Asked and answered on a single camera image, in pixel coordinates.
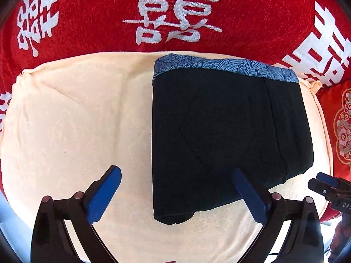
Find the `black pants blue waistband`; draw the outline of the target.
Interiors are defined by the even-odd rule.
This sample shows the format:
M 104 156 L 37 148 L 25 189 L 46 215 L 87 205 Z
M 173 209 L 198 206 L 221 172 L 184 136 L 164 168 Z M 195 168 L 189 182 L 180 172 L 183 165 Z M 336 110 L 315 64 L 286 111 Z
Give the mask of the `black pants blue waistband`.
M 169 54 L 154 64 L 154 219 L 180 224 L 240 199 L 233 172 L 273 188 L 313 165 L 293 70 L 248 59 Z

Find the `red embroidered pillow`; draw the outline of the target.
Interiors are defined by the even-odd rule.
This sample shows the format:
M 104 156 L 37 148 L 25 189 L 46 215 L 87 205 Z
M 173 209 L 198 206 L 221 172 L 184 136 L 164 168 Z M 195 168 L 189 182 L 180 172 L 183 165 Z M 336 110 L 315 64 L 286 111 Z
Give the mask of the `red embroidered pillow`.
M 333 154 L 333 176 L 350 181 L 350 81 L 317 93 Z

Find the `cream towel cushion cover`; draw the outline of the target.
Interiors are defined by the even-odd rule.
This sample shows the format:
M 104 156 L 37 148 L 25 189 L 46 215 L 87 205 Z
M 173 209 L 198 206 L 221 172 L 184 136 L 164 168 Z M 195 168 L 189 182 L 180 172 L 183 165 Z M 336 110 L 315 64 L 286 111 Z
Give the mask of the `cream towel cushion cover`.
M 258 234 L 243 201 L 164 225 L 152 215 L 152 76 L 158 53 L 96 53 L 26 69 L 1 136 L 14 218 L 3 227 L 30 261 L 45 195 L 66 198 L 115 164 L 122 183 L 95 229 L 119 262 L 237 262 Z

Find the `red sofa cover white characters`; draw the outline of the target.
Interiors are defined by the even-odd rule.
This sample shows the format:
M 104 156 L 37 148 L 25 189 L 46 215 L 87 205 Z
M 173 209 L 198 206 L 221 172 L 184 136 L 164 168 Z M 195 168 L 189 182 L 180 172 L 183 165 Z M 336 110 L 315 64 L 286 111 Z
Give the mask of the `red sofa cover white characters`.
M 350 81 L 350 18 L 337 0 L 19 0 L 1 28 L 1 114 L 23 69 L 168 50 L 289 67 L 324 89 Z

